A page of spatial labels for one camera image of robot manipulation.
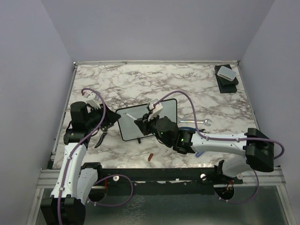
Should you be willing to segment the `white small box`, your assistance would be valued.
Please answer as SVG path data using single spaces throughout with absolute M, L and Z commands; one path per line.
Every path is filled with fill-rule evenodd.
M 230 68 L 227 68 L 225 66 L 221 66 L 220 69 L 217 72 L 217 75 L 219 77 L 222 77 L 228 81 L 233 81 L 236 77 L 237 72 L 233 71 Z

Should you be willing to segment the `silver combination wrench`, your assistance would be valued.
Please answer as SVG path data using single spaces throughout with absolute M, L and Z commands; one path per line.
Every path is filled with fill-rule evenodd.
M 205 126 L 211 126 L 211 119 L 203 119 L 203 120 L 194 120 L 194 119 L 181 119 L 180 117 L 177 118 L 177 123 L 197 123 L 197 124 L 204 124 Z

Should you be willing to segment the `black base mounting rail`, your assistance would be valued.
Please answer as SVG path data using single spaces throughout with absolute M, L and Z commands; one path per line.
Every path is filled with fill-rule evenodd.
M 106 176 L 125 175 L 133 183 L 134 195 L 213 194 L 214 185 L 241 184 L 238 178 L 229 178 L 214 168 L 170 169 L 104 169 L 100 163 L 84 163 L 83 169 L 97 172 L 97 180 Z

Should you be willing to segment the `white whiteboard marker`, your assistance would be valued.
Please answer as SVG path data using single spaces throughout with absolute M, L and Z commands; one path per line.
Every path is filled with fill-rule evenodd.
M 133 120 L 137 120 L 137 118 L 135 118 L 134 116 L 128 114 L 128 113 L 124 113 L 126 116 L 128 116 L 129 118 L 133 119 Z

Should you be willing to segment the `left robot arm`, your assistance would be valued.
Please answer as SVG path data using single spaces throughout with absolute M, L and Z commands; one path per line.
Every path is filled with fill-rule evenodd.
M 41 211 L 48 225 L 82 225 L 85 203 L 92 188 L 103 181 L 100 163 L 85 163 L 91 136 L 106 131 L 121 115 L 105 104 L 79 101 L 70 106 L 71 121 L 64 134 L 64 158 L 50 197 L 41 201 Z

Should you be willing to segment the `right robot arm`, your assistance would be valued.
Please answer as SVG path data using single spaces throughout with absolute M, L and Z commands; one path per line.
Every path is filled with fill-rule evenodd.
M 180 129 L 168 117 L 148 118 L 144 114 L 134 121 L 144 136 L 154 135 L 168 148 L 180 154 L 221 152 L 235 156 L 220 163 L 215 172 L 216 180 L 226 183 L 238 174 L 256 170 L 270 173 L 274 170 L 274 145 L 255 128 L 235 135 L 213 135 Z

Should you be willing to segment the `small black-framed whiteboard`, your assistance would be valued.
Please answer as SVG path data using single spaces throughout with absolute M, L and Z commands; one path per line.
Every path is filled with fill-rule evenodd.
M 161 102 L 161 105 L 163 106 L 163 110 L 159 114 L 160 118 L 166 116 L 172 122 L 177 122 L 177 100 L 174 98 L 165 99 Z M 128 113 L 137 119 L 141 118 L 144 114 L 148 113 L 147 103 L 120 108 L 116 110 L 116 113 L 121 115 L 121 118 L 118 120 L 118 125 L 123 141 L 131 141 L 152 136 L 144 136 L 138 126 L 134 123 L 134 120 L 124 114 Z

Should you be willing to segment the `blue handled pliers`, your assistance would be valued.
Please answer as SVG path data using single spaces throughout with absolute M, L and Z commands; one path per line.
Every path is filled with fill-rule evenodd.
M 193 127 L 180 127 L 179 130 L 189 130 L 189 131 L 197 131 L 196 128 Z M 200 129 L 199 130 L 201 133 L 206 133 L 205 129 Z

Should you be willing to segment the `black flat box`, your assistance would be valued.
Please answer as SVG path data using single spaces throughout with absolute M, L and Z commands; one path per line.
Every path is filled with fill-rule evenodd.
M 219 77 L 217 75 L 218 70 L 220 69 L 221 66 L 225 66 L 227 68 L 232 69 L 232 67 L 229 64 L 226 65 L 217 65 L 214 67 L 215 69 L 215 77 L 217 80 L 217 84 L 219 87 L 219 91 L 220 93 L 236 93 L 237 92 L 237 85 L 239 84 L 239 81 L 237 80 L 237 78 L 235 77 L 235 79 L 231 82 L 228 81 L 222 77 Z

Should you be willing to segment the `blue red screwdriver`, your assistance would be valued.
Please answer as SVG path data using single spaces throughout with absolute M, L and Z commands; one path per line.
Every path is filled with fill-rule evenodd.
M 199 158 L 202 154 L 203 154 L 203 152 L 198 152 L 198 153 L 195 154 L 195 157 Z

